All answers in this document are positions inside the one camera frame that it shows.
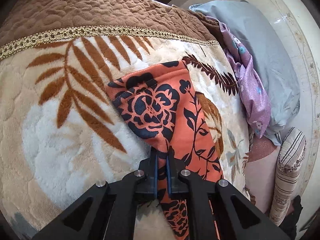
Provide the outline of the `grey blue pillow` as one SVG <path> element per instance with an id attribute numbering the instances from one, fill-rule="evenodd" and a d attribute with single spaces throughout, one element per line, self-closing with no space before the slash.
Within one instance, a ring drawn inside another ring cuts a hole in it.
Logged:
<path id="1" fill-rule="evenodd" d="M 300 88 L 291 60 L 266 17 L 245 1 L 215 0 L 189 8 L 226 24 L 251 53 L 271 103 L 271 118 L 263 136 L 281 145 L 281 131 L 300 110 Z"/>

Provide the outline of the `cream leaf-pattern plush blanket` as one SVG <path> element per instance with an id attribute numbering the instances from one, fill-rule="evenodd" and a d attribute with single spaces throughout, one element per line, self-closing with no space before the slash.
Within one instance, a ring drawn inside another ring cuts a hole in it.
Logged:
<path id="1" fill-rule="evenodd" d="M 95 181 L 136 170 L 153 148 L 106 86 L 184 61 L 242 194 L 248 125 L 216 20 L 153 0 L 7 0 L 1 25 L 1 213 L 31 239 Z M 136 239 L 176 239 L 159 199 L 138 210 Z"/>

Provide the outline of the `orange floral garment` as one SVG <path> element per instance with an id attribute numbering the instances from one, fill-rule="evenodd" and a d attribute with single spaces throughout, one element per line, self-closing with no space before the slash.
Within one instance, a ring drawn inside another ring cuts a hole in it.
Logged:
<path id="1" fill-rule="evenodd" d="M 160 151 L 158 199 L 175 238 L 188 239 L 186 201 L 168 195 L 167 154 L 173 153 L 204 180 L 216 182 L 222 171 L 220 146 L 212 138 L 185 62 L 160 63 L 128 74 L 110 82 L 106 93 L 135 135 Z"/>

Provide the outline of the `pink bed sheet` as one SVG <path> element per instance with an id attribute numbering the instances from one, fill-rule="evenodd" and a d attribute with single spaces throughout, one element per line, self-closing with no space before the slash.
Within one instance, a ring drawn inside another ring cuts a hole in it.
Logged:
<path id="1" fill-rule="evenodd" d="M 271 207 L 279 150 L 280 147 L 266 137 L 254 137 L 248 153 L 245 189 L 252 204 L 263 213 L 267 213 Z"/>

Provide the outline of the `brown striped pillow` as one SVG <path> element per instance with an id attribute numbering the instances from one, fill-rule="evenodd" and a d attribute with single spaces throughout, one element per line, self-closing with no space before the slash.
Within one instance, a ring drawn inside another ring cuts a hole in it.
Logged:
<path id="1" fill-rule="evenodd" d="M 269 214 L 276 226 L 282 223 L 289 209 L 304 161 L 305 148 L 304 133 L 295 127 L 291 128 L 285 135 L 277 158 L 274 195 Z"/>

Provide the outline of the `purple floral cloth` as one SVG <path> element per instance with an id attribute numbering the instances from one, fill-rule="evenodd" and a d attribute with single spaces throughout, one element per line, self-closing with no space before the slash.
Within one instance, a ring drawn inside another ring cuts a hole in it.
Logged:
<path id="1" fill-rule="evenodd" d="M 254 69 L 253 56 L 234 36 L 226 24 L 218 21 L 225 44 L 225 55 L 235 74 L 246 118 L 258 138 L 263 137 L 271 118 L 271 103 L 263 83 Z"/>

